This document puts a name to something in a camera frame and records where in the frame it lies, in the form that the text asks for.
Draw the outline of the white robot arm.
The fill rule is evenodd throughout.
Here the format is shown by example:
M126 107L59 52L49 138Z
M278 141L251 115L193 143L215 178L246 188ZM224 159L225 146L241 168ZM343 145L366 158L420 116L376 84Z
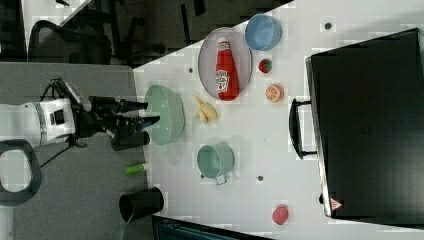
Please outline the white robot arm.
M105 133L116 150L142 146L149 142L145 129L160 118L124 114L147 107L143 102L100 96L91 96L88 105L69 98L3 104L1 139L26 140L34 148L60 142L81 147L83 138Z

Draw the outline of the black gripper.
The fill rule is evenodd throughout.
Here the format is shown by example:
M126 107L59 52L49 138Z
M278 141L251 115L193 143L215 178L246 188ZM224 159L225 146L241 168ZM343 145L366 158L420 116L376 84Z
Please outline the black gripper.
M117 112L118 110L121 113L145 110L147 107L148 104L144 102L125 99L118 101L113 97L90 96L89 109L86 110L80 99L72 97L71 109L75 124L75 132L72 136L87 138L98 132L113 131L114 129L120 137L133 136L157 123L160 117L120 117Z

